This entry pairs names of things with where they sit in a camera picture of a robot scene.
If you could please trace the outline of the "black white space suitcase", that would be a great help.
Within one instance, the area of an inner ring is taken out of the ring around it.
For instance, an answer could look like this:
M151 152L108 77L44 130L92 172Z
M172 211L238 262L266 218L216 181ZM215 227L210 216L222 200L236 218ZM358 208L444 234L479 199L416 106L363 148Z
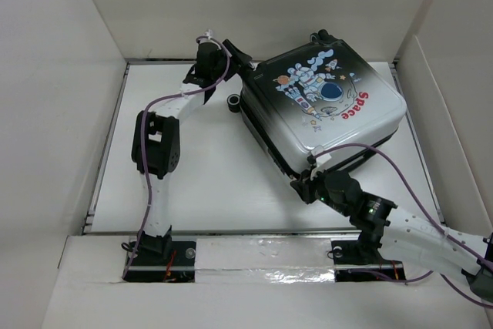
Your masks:
M366 154L397 131L404 98L344 40L321 30L310 41L254 65L242 80L240 111L263 151L289 180L310 170L316 146L329 169Z

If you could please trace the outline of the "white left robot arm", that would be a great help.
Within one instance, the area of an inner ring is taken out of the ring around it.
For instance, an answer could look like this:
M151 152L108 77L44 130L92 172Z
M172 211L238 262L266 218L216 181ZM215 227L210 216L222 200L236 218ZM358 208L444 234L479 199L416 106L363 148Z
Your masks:
M139 238L151 239L145 255L154 264L171 258L171 245L161 239L171 231L168 213L169 175L180 158L180 125L205 105L216 87L236 74L254 70L253 58L231 41L202 35L196 40L196 61L178 92L148 103L136 118L131 158L147 189L146 211Z

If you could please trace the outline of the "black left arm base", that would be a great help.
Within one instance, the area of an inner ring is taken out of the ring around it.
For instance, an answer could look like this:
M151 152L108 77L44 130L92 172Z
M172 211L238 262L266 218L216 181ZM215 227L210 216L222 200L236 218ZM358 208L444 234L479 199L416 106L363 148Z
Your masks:
M195 281L196 241L173 240L171 230L152 237L142 232L136 240L122 243L127 252L122 279L130 283L192 283Z

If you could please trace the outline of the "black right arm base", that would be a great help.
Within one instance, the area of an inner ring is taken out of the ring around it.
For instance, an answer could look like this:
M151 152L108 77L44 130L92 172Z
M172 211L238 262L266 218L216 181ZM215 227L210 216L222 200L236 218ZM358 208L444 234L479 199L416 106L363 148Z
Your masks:
M386 282L406 280L400 261L385 260L378 252L366 248L359 234L341 234L330 239L327 257L334 263L338 283Z

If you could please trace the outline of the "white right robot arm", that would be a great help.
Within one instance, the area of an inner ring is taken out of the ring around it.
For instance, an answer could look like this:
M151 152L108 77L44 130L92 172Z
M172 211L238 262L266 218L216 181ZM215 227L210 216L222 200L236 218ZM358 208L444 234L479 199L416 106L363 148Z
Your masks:
M290 186L305 203L320 201L359 230L355 246L363 261L382 257L418 265L468 285L482 300L492 300L491 238L416 216L363 191L346 171L319 172L293 180Z

